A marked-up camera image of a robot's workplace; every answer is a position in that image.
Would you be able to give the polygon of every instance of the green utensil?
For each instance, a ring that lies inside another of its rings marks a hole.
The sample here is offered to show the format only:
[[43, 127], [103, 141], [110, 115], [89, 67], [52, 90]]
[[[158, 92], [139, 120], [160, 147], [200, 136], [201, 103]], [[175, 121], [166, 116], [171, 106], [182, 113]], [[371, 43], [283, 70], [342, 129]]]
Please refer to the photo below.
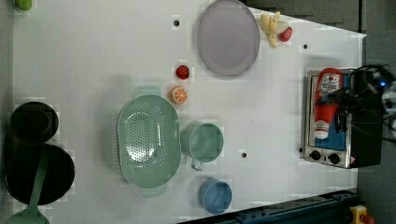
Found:
[[157, 87], [140, 87], [120, 113], [120, 167], [143, 193], [161, 194], [181, 160], [178, 116]]
[[15, 0], [17, 9], [27, 11], [32, 8], [32, 0]]
[[45, 150], [41, 150], [40, 161], [35, 173], [35, 183], [29, 205], [21, 212], [14, 214], [7, 224], [50, 224], [50, 222], [38, 211], [37, 205], [40, 199], [41, 188], [47, 172], [47, 156]]

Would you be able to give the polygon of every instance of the black pan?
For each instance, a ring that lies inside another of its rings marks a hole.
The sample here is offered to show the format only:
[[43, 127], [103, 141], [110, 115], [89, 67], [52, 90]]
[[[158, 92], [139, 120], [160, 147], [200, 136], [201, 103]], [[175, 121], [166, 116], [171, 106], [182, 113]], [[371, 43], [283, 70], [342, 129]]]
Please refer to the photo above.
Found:
[[63, 197], [73, 184], [75, 165], [72, 158], [60, 147], [23, 145], [18, 148], [6, 172], [6, 186], [16, 200], [28, 204], [35, 182], [35, 172], [41, 150], [46, 150], [47, 172], [40, 195], [39, 205], [53, 203]]
[[55, 135], [59, 120], [56, 112], [39, 102], [20, 105], [11, 115], [11, 130], [24, 143], [45, 143]]

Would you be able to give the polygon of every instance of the blue bowl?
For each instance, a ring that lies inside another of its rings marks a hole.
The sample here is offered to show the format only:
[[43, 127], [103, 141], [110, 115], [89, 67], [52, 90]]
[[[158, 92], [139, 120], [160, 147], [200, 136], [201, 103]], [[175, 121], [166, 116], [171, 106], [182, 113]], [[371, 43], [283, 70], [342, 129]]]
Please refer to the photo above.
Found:
[[214, 178], [207, 179], [199, 188], [201, 206], [213, 215], [223, 213], [231, 204], [233, 193], [230, 186]]

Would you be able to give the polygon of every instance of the strawberry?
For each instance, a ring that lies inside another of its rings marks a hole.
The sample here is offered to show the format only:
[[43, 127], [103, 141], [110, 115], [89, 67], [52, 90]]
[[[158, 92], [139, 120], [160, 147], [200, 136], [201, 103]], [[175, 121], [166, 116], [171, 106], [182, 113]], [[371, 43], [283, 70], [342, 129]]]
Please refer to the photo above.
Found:
[[180, 79], [187, 79], [190, 75], [190, 70], [189, 67], [186, 65], [181, 65], [177, 70], [176, 70], [176, 75]]
[[292, 34], [293, 29], [291, 29], [291, 27], [288, 27], [288, 29], [279, 34], [278, 38], [282, 42], [287, 42], [288, 40], [290, 40]]

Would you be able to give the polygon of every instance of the colander handle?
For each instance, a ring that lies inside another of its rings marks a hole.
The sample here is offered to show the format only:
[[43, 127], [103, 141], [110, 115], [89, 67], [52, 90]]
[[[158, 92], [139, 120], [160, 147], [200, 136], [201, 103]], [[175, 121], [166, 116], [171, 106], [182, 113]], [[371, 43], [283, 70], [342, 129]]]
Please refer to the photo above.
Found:
[[192, 159], [191, 168], [196, 171], [202, 171], [204, 169], [204, 163], [196, 159]]
[[134, 98], [142, 95], [158, 95], [161, 96], [160, 88], [156, 86], [140, 86], [134, 91]]
[[160, 196], [165, 194], [166, 190], [168, 189], [167, 184], [163, 184], [158, 188], [154, 189], [142, 189], [142, 195], [144, 198], [151, 198], [155, 196]]

